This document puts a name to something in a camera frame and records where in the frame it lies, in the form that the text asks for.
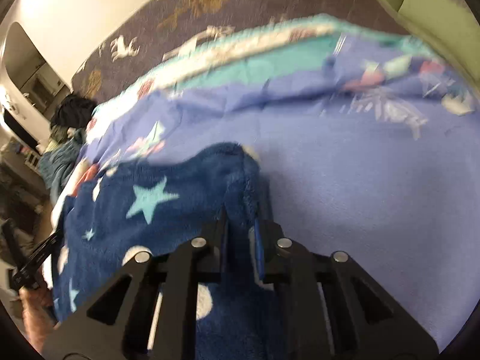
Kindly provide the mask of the person's left hand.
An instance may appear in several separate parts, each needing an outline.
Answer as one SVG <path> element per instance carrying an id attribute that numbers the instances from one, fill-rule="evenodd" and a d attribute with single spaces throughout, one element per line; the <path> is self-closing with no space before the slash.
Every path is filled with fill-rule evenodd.
<path id="1" fill-rule="evenodd" d="M 39 287 L 28 289 L 23 287 L 19 291 L 23 306 L 23 321 L 29 343 L 38 353 L 41 353 L 47 337 L 56 328 L 54 320 L 47 312 L 53 306 L 53 299 L 47 283 L 40 279 Z"/>

